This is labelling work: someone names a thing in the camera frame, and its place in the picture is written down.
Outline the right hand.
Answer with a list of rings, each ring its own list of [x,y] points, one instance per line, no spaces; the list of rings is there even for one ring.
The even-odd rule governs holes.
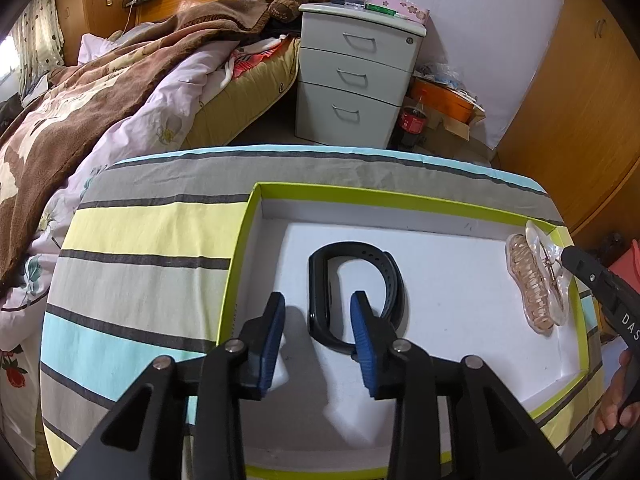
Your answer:
[[[617,424],[631,428],[639,419],[639,403],[629,404],[622,408],[625,396],[626,375],[631,362],[632,353],[625,350],[620,354],[620,367],[613,375],[612,382],[602,398],[600,408],[594,419],[594,430],[597,434],[604,434],[612,430]]]

